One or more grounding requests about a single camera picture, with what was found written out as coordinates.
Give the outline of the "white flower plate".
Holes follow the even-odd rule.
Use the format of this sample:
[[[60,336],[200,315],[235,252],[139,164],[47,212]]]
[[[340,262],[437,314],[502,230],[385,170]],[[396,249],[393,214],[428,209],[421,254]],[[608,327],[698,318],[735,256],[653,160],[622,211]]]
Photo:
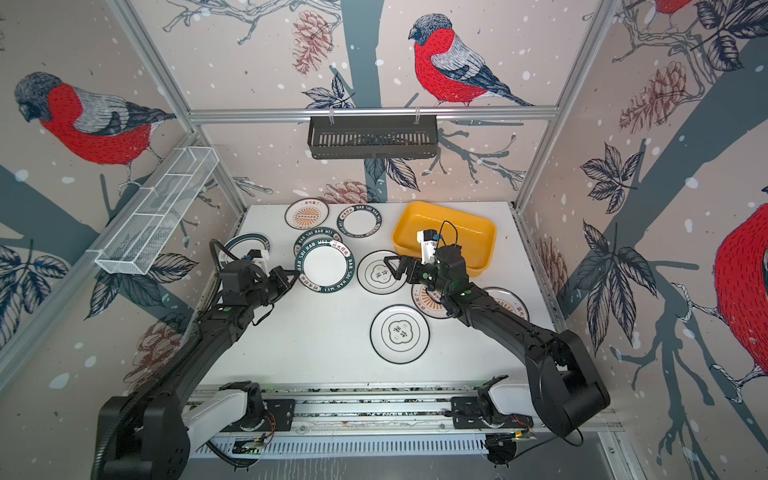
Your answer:
[[[396,304],[381,310],[369,329],[374,352],[395,365],[415,362],[427,351],[431,338],[426,318],[415,308]]]
[[[357,281],[368,293],[389,295],[400,290],[405,284],[405,277],[396,279],[384,262],[384,258],[397,254],[390,250],[377,250],[366,255],[358,264]]]

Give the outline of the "white flower plate front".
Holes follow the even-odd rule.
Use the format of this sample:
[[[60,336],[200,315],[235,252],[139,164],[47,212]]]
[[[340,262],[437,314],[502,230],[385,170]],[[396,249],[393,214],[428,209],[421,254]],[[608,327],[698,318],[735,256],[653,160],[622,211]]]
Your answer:
[[[426,318],[415,308],[396,304],[381,310],[369,329],[374,352],[395,365],[415,362],[427,351],[431,338]]]

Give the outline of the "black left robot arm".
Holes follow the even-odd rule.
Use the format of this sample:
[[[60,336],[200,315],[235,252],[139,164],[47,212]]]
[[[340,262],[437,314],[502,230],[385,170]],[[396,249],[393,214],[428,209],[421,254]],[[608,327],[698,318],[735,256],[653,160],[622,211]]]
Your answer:
[[[271,307],[298,280],[299,272],[264,272],[248,259],[217,274],[219,290],[193,324],[183,346],[139,389],[115,396],[100,409],[92,479],[177,479],[195,447],[183,408],[214,363],[256,325],[254,311]]]

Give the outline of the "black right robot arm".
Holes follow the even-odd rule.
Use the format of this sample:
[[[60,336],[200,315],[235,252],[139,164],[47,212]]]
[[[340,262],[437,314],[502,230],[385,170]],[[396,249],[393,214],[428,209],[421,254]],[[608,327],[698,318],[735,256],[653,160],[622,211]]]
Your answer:
[[[384,263],[395,279],[439,292],[450,317],[495,340],[525,365],[532,405],[552,433],[565,437],[609,407],[608,388],[581,338],[503,308],[470,280],[459,245],[437,248],[430,263],[404,255],[386,256]]]

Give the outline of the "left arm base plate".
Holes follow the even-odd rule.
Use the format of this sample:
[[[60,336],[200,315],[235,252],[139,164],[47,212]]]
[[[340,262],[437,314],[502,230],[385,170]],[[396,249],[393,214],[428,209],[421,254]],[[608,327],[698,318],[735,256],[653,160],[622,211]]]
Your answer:
[[[296,401],[293,399],[264,400],[261,416],[247,413],[243,418],[226,426],[222,432],[288,432],[292,428],[295,407]]]

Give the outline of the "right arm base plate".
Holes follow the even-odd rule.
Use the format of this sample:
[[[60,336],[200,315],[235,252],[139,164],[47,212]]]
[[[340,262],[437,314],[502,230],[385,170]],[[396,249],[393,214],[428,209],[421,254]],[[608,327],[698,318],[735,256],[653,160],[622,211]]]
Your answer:
[[[524,414],[503,414],[489,401],[478,397],[452,397],[448,416],[457,430],[531,429],[533,418]]]

